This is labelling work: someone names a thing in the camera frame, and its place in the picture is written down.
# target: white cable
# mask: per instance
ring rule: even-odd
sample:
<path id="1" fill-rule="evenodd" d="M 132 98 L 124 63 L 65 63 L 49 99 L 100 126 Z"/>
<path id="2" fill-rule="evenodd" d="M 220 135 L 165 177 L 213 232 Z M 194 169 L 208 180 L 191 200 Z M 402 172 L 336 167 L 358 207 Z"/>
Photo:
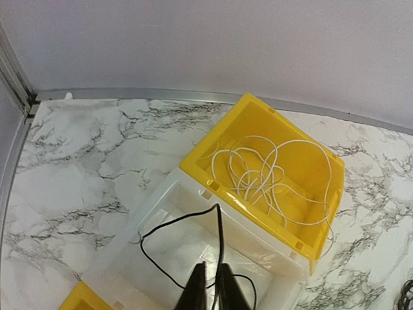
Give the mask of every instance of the white cable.
<path id="1" fill-rule="evenodd" d="M 254 150 L 252 148 L 249 147 L 238 147 L 236 149 L 234 149 L 236 143 L 238 143 L 240 140 L 237 140 L 234 142 L 234 144 L 230 147 L 229 150 L 223 149 L 223 150 L 218 150 L 215 151 L 215 153 L 212 156 L 212 161 L 211 161 L 211 171 L 212 171 L 212 176 L 214 177 L 214 179 L 216 178 L 216 174 L 215 174 L 215 160 L 216 157 L 219 154 L 222 153 L 229 153 L 229 157 L 228 157 L 228 170 L 229 170 L 229 175 L 230 178 L 232 180 L 232 183 L 234 185 L 234 187 L 231 187 L 229 189 L 236 191 L 238 196 L 240 197 L 244 197 L 244 199 L 246 201 L 252 201 L 252 199 L 257 195 L 257 193 L 259 193 L 259 196 L 254 200 L 254 202 L 252 202 L 252 205 L 255 205 L 262 197 L 264 197 L 266 204 L 268 205 L 268 212 L 267 215 L 270 214 L 271 210 L 274 210 L 275 212 L 277 212 L 280 217 L 282 217 L 282 219 L 284 220 L 284 227 L 287 228 L 287 222 L 291 222 L 297 225 L 303 225 L 303 226 L 313 226 L 313 225 L 319 225 L 320 223 L 326 222 L 328 225 L 329 230 L 332 233 L 332 241 L 327 249 L 327 251 L 321 255 L 320 258 L 324 257 L 329 250 L 331 250 L 332 244 L 335 241 L 335 236 L 334 236 L 334 232 L 332 230 L 332 227 L 330 225 L 330 223 L 328 222 L 328 217 L 330 216 L 330 207 L 327 203 L 327 196 L 328 196 L 328 190 L 330 189 L 330 183 L 331 183 L 331 179 L 332 179 L 332 168 L 331 168 L 331 163 L 330 160 L 326 154 L 326 152 L 324 151 L 324 149 L 322 147 L 320 147 L 320 145 L 318 145 L 317 143 L 314 143 L 312 141 L 308 141 L 308 140 L 302 140 L 302 139 L 294 139 L 294 140 L 290 140 L 290 141 L 286 141 L 278 146 L 275 145 L 275 143 L 273 143 L 271 140 L 269 140 L 268 138 L 262 137 L 262 136 L 245 136 L 242 139 L 247 139 L 247 138 L 254 138 L 254 139 L 261 139 L 261 140 L 265 140 L 267 142 L 269 142 L 272 145 L 272 151 L 269 152 L 269 154 L 266 156 L 266 158 L 264 159 L 262 157 L 262 155 L 257 151 Z M 291 143 L 307 143 L 313 146 L 316 146 L 318 149 L 320 149 L 324 155 L 324 157 L 326 158 L 327 164 L 328 164 L 328 182 L 327 182 L 327 186 L 325 189 L 325 193 L 324 193 L 324 200 L 323 201 L 316 201 L 316 200 L 311 200 L 308 199 L 302 195 L 300 195 L 298 192 L 296 192 L 293 188 L 291 188 L 290 186 L 288 186 L 287 184 L 283 184 L 283 183 L 279 183 L 284 175 L 284 169 L 280 166 L 277 166 L 277 158 L 278 158 L 278 152 L 279 149 L 281 147 L 284 147 L 285 145 L 291 144 Z M 262 162 L 262 166 L 261 166 L 261 170 L 252 170 L 249 169 L 248 165 L 247 165 L 247 161 L 242 157 L 242 155 L 240 155 L 240 151 L 247 151 L 247 152 L 253 152 Z M 232 159 L 234 157 L 234 155 L 236 155 L 243 163 L 244 168 L 246 169 L 246 171 L 241 175 L 238 176 L 235 171 L 234 168 L 232 166 Z M 272 164 L 269 164 L 268 161 L 271 158 L 271 156 L 274 156 L 274 160 L 272 162 Z M 268 174 L 265 176 L 264 175 L 264 169 L 267 168 L 268 169 Z M 279 169 L 281 171 L 281 177 L 278 180 L 275 180 L 275 173 L 274 170 L 275 169 Z M 259 174 L 259 180 L 260 180 L 260 184 L 259 185 L 255 185 L 258 178 L 254 178 L 251 181 L 251 175 L 253 173 Z M 291 218 L 288 218 L 284 215 L 283 211 L 281 210 L 280 206 L 278 205 L 277 202 L 277 198 L 276 198 L 276 194 L 275 194 L 275 188 L 276 187 L 286 187 L 288 190 L 292 191 L 295 195 L 297 195 L 298 197 L 300 197 L 301 199 L 307 201 L 307 202 L 311 202 L 311 203 L 316 203 L 316 204 L 321 204 L 323 205 L 324 208 L 324 218 L 313 222 L 313 223 L 303 223 L 303 222 L 298 222 L 295 221 Z M 254 191 L 251 195 L 251 197 L 248 198 L 248 195 L 250 193 L 250 191 Z"/>

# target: transparent plastic container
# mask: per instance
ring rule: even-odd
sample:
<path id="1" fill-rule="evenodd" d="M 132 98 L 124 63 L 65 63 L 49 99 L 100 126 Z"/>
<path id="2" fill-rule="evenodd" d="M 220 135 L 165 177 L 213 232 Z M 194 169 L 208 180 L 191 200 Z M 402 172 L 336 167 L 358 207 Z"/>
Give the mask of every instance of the transparent plastic container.
<path id="1" fill-rule="evenodd" d="M 257 289 L 257 309 L 292 309 L 307 282 L 308 260 L 176 168 L 82 276 L 82 281 L 114 309 L 173 309 L 182 289 L 144 257 L 139 235 L 183 214 L 219 203 L 223 214 L 224 262 L 234 273 L 250 277 Z M 194 266 L 206 262 L 207 284 L 214 281 L 219 241 L 217 214 L 188 218 L 145 239 L 147 253 L 181 285 Z M 248 282 L 237 278 L 252 307 Z M 214 289 L 207 291 L 208 309 Z"/>

